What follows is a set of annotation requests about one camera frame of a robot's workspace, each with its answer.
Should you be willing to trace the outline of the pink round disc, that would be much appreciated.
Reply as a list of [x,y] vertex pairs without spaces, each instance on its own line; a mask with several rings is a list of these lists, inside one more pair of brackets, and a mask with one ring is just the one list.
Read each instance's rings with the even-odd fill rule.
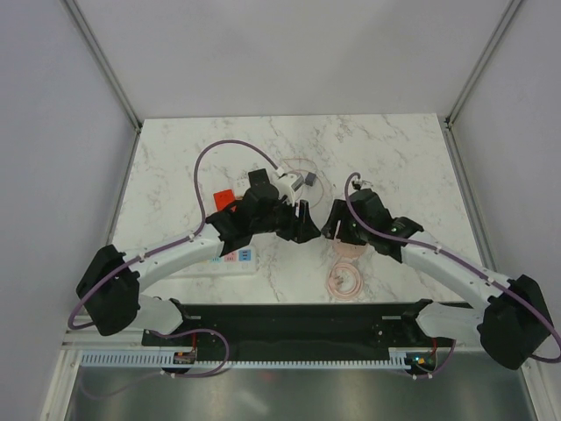
[[367,245],[353,245],[342,242],[340,239],[332,241],[334,252],[341,258],[356,260],[363,255],[367,249]]

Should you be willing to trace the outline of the grey USB charger block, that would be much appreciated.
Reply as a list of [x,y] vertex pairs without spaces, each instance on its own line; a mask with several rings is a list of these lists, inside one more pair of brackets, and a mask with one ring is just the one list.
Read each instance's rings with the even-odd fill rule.
[[304,182],[307,186],[313,186],[316,182],[317,176],[315,173],[307,173],[305,176]]

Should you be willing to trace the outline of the white cube plug tiger print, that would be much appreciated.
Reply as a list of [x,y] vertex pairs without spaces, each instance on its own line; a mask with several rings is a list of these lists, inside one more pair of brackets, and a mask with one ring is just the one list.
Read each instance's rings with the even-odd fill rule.
[[250,183],[247,178],[237,179],[233,183],[233,193],[236,198],[241,198],[244,196],[245,192],[250,188]]

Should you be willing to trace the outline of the white power strip coloured sockets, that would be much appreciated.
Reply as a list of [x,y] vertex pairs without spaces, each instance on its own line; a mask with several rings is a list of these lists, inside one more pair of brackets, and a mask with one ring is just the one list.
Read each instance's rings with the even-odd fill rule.
[[258,254],[254,246],[205,260],[184,268],[170,278],[225,277],[255,275],[258,270]]

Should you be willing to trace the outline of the red cube plug adapter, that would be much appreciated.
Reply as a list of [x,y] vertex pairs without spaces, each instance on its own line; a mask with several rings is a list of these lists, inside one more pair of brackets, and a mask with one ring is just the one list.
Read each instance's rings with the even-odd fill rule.
[[233,211],[239,199],[232,189],[218,191],[213,197],[217,211]]

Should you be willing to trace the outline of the black cube plug adapter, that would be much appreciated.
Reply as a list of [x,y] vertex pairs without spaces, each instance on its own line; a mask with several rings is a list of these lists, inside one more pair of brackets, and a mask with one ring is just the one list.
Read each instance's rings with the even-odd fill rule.
[[271,185],[267,171],[264,168],[250,171],[247,175],[251,189],[261,189]]

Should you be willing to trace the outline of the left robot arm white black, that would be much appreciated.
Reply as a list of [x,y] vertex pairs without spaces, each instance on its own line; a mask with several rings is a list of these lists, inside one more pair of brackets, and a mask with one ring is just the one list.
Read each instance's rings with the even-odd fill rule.
[[296,244],[320,235],[307,201],[291,204],[275,187],[250,188],[187,237],[152,250],[99,249],[76,287],[77,307],[86,310],[103,336],[134,327],[162,334],[174,345],[185,344],[193,325],[179,303],[147,296],[145,290],[184,268],[237,251],[262,233]]

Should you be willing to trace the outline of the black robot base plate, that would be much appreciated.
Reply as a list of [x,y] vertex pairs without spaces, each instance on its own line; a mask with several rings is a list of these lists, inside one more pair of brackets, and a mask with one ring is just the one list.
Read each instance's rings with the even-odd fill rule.
[[451,346],[405,318],[409,303],[184,304],[176,338],[144,333],[143,346],[195,346],[204,356],[379,357],[391,348]]

